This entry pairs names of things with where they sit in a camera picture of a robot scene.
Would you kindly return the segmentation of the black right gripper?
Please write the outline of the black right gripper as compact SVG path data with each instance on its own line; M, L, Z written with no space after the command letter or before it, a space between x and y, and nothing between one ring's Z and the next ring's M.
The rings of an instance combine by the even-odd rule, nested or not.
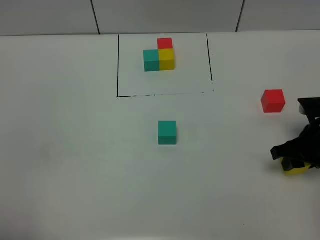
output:
M305 115L309 124L299 136L278 146L270 152L273 160L281 160L284 172L292 172L305 168L320 167L320 99L318 97L299 98L299 111Z

